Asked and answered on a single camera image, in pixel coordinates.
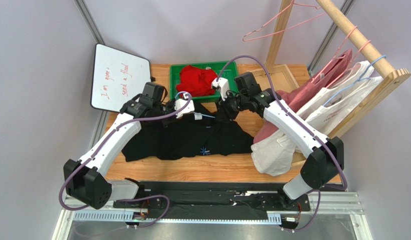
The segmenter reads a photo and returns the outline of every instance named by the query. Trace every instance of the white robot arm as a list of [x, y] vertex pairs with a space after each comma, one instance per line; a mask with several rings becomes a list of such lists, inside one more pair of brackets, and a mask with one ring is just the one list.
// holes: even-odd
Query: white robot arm
[[[282, 204], [290, 205], [301, 195], [321, 188], [339, 173], [339, 169], [344, 168], [344, 146], [338, 137], [329, 139], [307, 124], [278, 95], [277, 101], [270, 88], [262, 91], [251, 72], [241, 74], [234, 80], [240, 93], [227, 91], [228, 81], [222, 78], [219, 81], [215, 79], [212, 84], [217, 86], [216, 89], [220, 90], [221, 95], [226, 95], [216, 102], [220, 120], [234, 120], [238, 113], [244, 110], [258, 113], [282, 130], [306, 158], [300, 174], [282, 188]], [[339, 168], [332, 160], [331, 154], [335, 156]]]
[[183, 114], [194, 112], [194, 103], [188, 93], [183, 94], [185, 99], [162, 104], [163, 88], [147, 83], [142, 94], [124, 104], [115, 122], [91, 150], [78, 161], [70, 159], [66, 162], [63, 167], [65, 183], [59, 193], [64, 208], [69, 209], [62, 201], [64, 188], [68, 195], [95, 209], [102, 208], [108, 201], [133, 199], [136, 196], [139, 186], [135, 180], [105, 180], [104, 176], [118, 153], [141, 130], [140, 120], [163, 119], [169, 123]]

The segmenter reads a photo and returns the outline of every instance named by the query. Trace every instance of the pink shirt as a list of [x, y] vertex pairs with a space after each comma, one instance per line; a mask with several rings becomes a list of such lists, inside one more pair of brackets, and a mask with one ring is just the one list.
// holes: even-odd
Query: pink shirt
[[[287, 105], [294, 111], [297, 112], [303, 105], [305, 105], [309, 100], [311, 100], [322, 88], [325, 88], [328, 83], [336, 79], [343, 71], [346, 70], [348, 67], [349, 61], [352, 58], [352, 49], [348, 49], [344, 53], [342, 53], [339, 58], [334, 60], [331, 64], [329, 64], [322, 73], [324, 73], [324, 77], [320, 79], [315, 74], [313, 77], [309, 78], [305, 84], [300, 86], [299, 88], [291, 91], [286, 92], [283, 90], [277, 90], [276, 92], [281, 96], [281, 98], [287, 103]], [[273, 133], [278, 130], [278, 127], [273, 125], [270, 122], [265, 122], [263, 127], [257, 133], [256, 137], [254, 137], [253, 143], [256, 144], [263, 139], [266, 139]]]

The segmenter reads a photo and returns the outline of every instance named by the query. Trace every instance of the clothes hanger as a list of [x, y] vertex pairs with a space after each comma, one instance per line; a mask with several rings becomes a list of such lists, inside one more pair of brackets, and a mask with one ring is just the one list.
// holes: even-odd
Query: clothes hanger
[[262, 30], [263, 27], [265, 27], [266, 25], [268, 25], [270, 22], [272, 22], [274, 19], [276, 19], [279, 15], [281, 15], [283, 12], [285, 12], [287, 9], [289, 9], [289, 8], [292, 7], [293, 5], [302, 6], [302, 7], [312, 7], [312, 8], [315, 8], [316, 10], [318, 10], [318, 9], [321, 8], [320, 6], [316, 6], [316, 5], [296, 3], [295, 0], [292, 0], [291, 3], [290, 3], [287, 7], [285, 7], [282, 11], [280, 11], [277, 15], [275, 15], [271, 20], [267, 21], [267, 23], [263, 24], [263, 26], [261, 26], [259, 29], [254, 30], [254, 31], [251, 31], [251, 32], [247, 33], [246, 35], [244, 35], [244, 36], [242, 37], [242, 40], [243, 40], [244, 42], [248, 42], [248, 41], [253, 41], [253, 40], [256, 40], [256, 39], [266, 38], [266, 37], [269, 37], [269, 36], [272, 36], [272, 35], [280, 34], [280, 33], [282, 33], [282, 32], [285, 32], [285, 31], [287, 31], [287, 30], [289, 30], [289, 29], [292, 29], [292, 28], [295, 28], [295, 27], [300, 26], [300, 25], [302, 25], [302, 24], [305, 24], [305, 23], [307, 23], [307, 22], [309, 22], [309, 21], [312, 21], [312, 20], [314, 20], [314, 19], [316, 19], [316, 18], [318, 18], [318, 17], [321, 17], [321, 16], [323, 16], [323, 15], [326, 14], [325, 12], [324, 12], [324, 13], [321, 13], [321, 14], [319, 14], [318, 16], [314, 16], [314, 17], [312, 17], [312, 18], [310, 18], [310, 19], [308, 19], [308, 20], [306, 20], [306, 21], [302, 21], [301, 23], [298, 23], [298, 24], [296, 24], [296, 25], [294, 25], [294, 26], [288, 27], [288, 28], [286, 28], [286, 29], [284, 29], [284, 30], [281, 30], [281, 31], [273, 32], [273, 33], [270, 33], [270, 34], [267, 34], [267, 35], [264, 35], [264, 36], [258, 36], [258, 37], [254, 37], [254, 38], [250, 38], [250, 39], [245, 39], [248, 35], [250, 35], [250, 34], [252, 34], [252, 33], [254, 33], [254, 32], [259, 32], [260, 30]]
[[343, 45], [346, 43], [346, 41], [348, 40], [349, 36], [354, 32], [355, 29], [357, 29], [358, 26], [354, 26], [352, 30], [350, 30], [350, 32], [346, 35], [346, 37], [344, 38], [344, 40], [341, 42], [341, 45], [337, 48], [337, 50], [335, 51], [334, 56], [332, 57], [332, 59], [327, 63], [327, 65], [325, 65], [316, 75], [316, 77], [312, 78], [311, 83], [314, 84], [317, 82], [318, 76], [321, 75], [321, 73], [324, 71], [324, 69], [326, 69], [334, 60], [340, 59], [341, 57], [337, 57], [337, 55], [340, 52], [340, 49], [342, 49]]
[[368, 69], [371, 68], [371, 66], [373, 66], [375, 63], [377, 63], [377, 61], [379, 61], [379, 60], [382, 59], [382, 58], [386, 58], [386, 55], [381, 55], [381, 56], [378, 57], [376, 60], [374, 60], [372, 63], [370, 63], [370, 64], [366, 67], [365, 71], [358, 77], [357, 80], [355, 80], [355, 81], [354, 81], [352, 84], [350, 84], [349, 86], [344, 87], [344, 88], [340, 89], [339, 91], [337, 91], [337, 92], [336, 92], [332, 97], [330, 97], [322, 106], [325, 107], [335, 96], [337, 96], [339, 93], [343, 92], [344, 90], [352, 87], [352, 86], [355, 85], [357, 82], [371, 79], [371, 77], [365, 77], [365, 78], [362, 78], [362, 77], [364, 77], [365, 73], [368, 71]]
[[349, 66], [352, 64], [352, 62], [354, 61], [354, 59], [358, 56], [358, 54], [365, 48], [365, 46], [367, 44], [371, 43], [371, 40], [368, 40], [366, 43], [364, 43], [364, 45], [362, 45], [362, 47], [360, 47], [358, 49], [358, 51], [356, 52], [355, 56], [353, 56], [353, 58], [349, 61], [349, 64], [347, 65], [347, 69], [345, 71], [343, 71], [339, 76], [337, 76], [332, 82], [328, 83], [327, 86], [325, 86], [326, 88], [331, 88], [331, 86], [337, 82], [347, 71], [352, 70], [352, 68], [349, 68]]

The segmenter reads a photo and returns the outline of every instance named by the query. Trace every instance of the white wall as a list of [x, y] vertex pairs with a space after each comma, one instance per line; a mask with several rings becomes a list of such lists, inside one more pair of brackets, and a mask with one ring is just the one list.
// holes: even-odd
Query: white wall
[[47, 240], [86, 152], [94, 40], [72, 0], [0, 1], [0, 240]]
[[[347, 16], [393, 67], [411, 71], [411, 0], [356, 1]], [[344, 37], [339, 31], [323, 59]], [[349, 189], [359, 193], [374, 239], [411, 240], [411, 77], [342, 140]]]
[[[157, 63], [225, 61], [249, 54], [265, 61], [272, 37], [243, 42], [280, 9], [280, 0], [85, 0], [105, 43]], [[298, 3], [317, 4], [313, 0]], [[334, 0], [341, 6], [343, 0]], [[294, 6], [288, 26], [323, 13]], [[278, 63], [308, 64], [331, 24], [322, 16], [288, 30]], [[272, 33], [276, 21], [256, 37]], [[240, 63], [251, 63], [240, 60]]]

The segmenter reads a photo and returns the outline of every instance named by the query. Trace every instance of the pink hanger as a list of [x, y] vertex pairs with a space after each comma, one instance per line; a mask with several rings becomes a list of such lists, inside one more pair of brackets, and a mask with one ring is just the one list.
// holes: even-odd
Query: pink hanger
[[[355, 56], [350, 60], [349, 64], [347, 65], [347, 68], [349, 68], [349, 66], [351, 65], [351, 63], [354, 61], [354, 59], [358, 56], [358, 54], [365, 48], [365, 46], [367, 46], [367, 44], [371, 43], [371, 40], [368, 40], [366, 43], [364, 43], [364, 45], [362, 45], [362, 47], [360, 49], [358, 49], [358, 51], [356, 52]], [[350, 71], [352, 69], [354, 69], [355, 67], [349, 68], [344, 70], [338, 77], [336, 77], [332, 82], [330, 82], [329, 84], [327, 84], [327, 86], [325, 86], [326, 88], [330, 88], [335, 82], [337, 82], [337, 80], [339, 80], [347, 71]]]
[[287, 9], [289, 9], [289, 7], [291, 7], [291, 6], [293, 6], [293, 5], [298, 5], [298, 6], [303, 6], [303, 7], [313, 7], [313, 8], [315, 8], [315, 9], [317, 9], [317, 10], [321, 8], [320, 6], [316, 6], [316, 5], [295, 3], [294, 1], [295, 1], [295, 0], [292, 0], [291, 3], [290, 3], [287, 7], [285, 7], [282, 11], [280, 11], [277, 15], [275, 15], [271, 20], [267, 21], [267, 23], [265, 23], [265, 24], [264, 24], [263, 26], [261, 26], [259, 29], [254, 30], [254, 31], [251, 31], [251, 32], [247, 33], [246, 35], [244, 35], [244, 36], [242, 37], [242, 40], [243, 40], [244, 42], [248, 42], [248, 41], [253, 41], [253, 40], [256, 40], [256, 39], [266, 38], [266, 37], [269, 37], [269, 36], [272, 36], [272, 35], [275, 35], [275, 34], [280, 34], [280, 33], [282, 33], [282, 32], [285, 32], [285, 31], [287, 31], [287, 30], [289, 30], [289, 29], [292, 29], [292, 28], [295, 28], [295, 27], [300, 26], [300, 25], [302, 25], [302, 24], [305, 24], [305, 23], [307, 23], [307, 22], [309, 22], [309, 21], [312, 21], [312, 20], [314, 20], [314, 19], [316, 19], [316, 18], [318, 18], [318, 17], [321, 17], [321, 16], [323, 16], [323, 15], [326, 14], [325, 12], [324, 12], [324, 13], [321, 13], [321, 14], [318, 15], [318, 16], [314, 16], [314, 17], [312, 17], [312, 18], [310, 18], [310, 19], [308, 19], [308, 20], [306, 20], [306, 21], [302, 21], [301, 23], [298, 23], [298, 24], [296, 24], [296, 25], [294, 25], [294, 26], [291, 26], [291, 27], [286, 28], [286, 29], [281, 30], [281, 31], [277, 31], [277, 32], [274, 32], [274, 33], [271, 33], [271, 34], [267, 34], [267, 35], [264, 35], [264, 36], [258, 36], [258, 37], [254, 37], [254, 38], [250, 38], [250, 39], [245, 39], [248, 35], [250, 35], [250, 34], [252, 34], [252, 33], [254, 33], [254, 32], [259, 32], [260, 30], [262, 30], [262, 28], [263, 28], [264, 26], [268, 25], [270, 22], [272, 22], [274, 19], [276, 19], [279, 15], [281, 15], [283, 12], [285, 12]]
[[316, 77], [312, 78], [311, 83], [314, 84], [317, 80], [317, 78], [321, 75], [321, 73], [323, 73], [324, 69], [326, 69], [334, 60], [336, 59], [340, 59], [342, 57], [336, 57], [337, 54], [339, 54], [340, 49], [343, 47], [343, 45], [345, 44], [346, 40], [348, 40], [349, 36], [354, 32], [355, 29], [357, 29], [358, 26], [354, 26], [352, 30], [350, 30], [350, 32], [346, 35], [346, 37], [344, 38], [344, 40], [341, 42], [341, 45], [337, 48], [337, 50], [335, 51], [334, 56], [332, 57], [332, 59], [327, 63], [327, 65], [325, 65], [316, 75]]

